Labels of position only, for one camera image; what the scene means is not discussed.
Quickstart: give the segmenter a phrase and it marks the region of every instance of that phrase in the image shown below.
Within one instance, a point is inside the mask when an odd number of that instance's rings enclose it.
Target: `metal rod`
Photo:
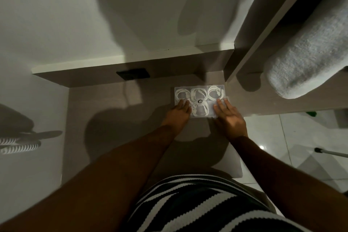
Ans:
[[[327,153],[327,154],[331,154],[331,155],[335,155],[335,156],[348,158],[348,154],[346,154],[346,153],[327,151],[327,150],[324,150],[322,148],[315,148],[314,151],[317,152],[317,153]]]

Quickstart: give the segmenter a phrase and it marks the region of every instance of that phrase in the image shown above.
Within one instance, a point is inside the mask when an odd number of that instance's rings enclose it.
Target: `black and white striped shirt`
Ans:
[[[124,231],[284,231],[308,229],[282,216],[226,179],[211,175],[166,178],[145,192]]]

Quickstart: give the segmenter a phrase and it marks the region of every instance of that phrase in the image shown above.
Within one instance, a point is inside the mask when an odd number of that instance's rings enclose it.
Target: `left hand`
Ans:
[[[189,121],[191,111],[190,102],[187,100],[184,104],[181,99],[175,107],[167,112],[161,126],[170,126],[177,136]]]

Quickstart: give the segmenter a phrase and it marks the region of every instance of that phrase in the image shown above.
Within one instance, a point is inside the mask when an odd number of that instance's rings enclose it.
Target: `white wall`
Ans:
[[[36,65],[116,55],[128,62],[139,52],[233,42],[252,2],[1,0],[0,46]]]
[[[68,93],[68,88],[32,75],[22,59],[0,54],[0,129],[33,123],[35,132],[63,131],[42,140],[35,151],[0,154],[0,223],[60,186]],[[16,111],[22,119],[15,119]]]

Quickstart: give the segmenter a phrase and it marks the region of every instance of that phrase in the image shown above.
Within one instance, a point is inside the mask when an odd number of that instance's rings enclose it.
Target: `hand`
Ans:
[[[181,99],[179,103],[169,110],[164,118],[161,126],[170,126],[177,136],[181,130],[184,128],[188,120],[190,119],[191,107],[190,102],[187,100],[184,104],[184,101]]]
[[[217,114],[217,119],[215,120],[217,127],[222,130],[230,141],[240,136],[247,137],[248,132],[244,118],[238,112],[237,108],[232,106],[227,99],[224,99],[224,102],[226,106],[218,99],[218,105],[214,105],[214,110]]]

